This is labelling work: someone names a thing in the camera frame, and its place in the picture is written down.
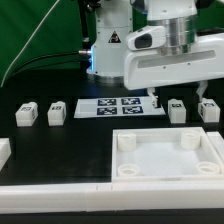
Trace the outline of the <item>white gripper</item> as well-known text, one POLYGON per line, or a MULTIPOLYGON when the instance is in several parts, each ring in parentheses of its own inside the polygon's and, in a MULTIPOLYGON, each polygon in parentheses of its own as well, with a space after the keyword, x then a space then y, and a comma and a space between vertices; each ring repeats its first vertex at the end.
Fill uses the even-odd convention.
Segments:
POLYGON ((129 90, 147 88, 152 106, 159 107, 155 87, 199 82, 196 91, 202 101, 208 82, 224 77, 224 33, 196 38, 188 53, 162 55, 165 28, 146 26, 126 37, 124 85, 129 90))

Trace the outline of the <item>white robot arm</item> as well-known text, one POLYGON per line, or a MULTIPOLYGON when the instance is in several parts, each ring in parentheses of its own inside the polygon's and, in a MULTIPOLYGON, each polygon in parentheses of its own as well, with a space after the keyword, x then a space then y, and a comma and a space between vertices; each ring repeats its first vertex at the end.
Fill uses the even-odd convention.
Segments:
POLYGON ((224 78, 224 31, 197 30, 197 13, 216 0, 84 0, 96 13, 97 37, 86 54, 87 77, 129 90, 224 78))

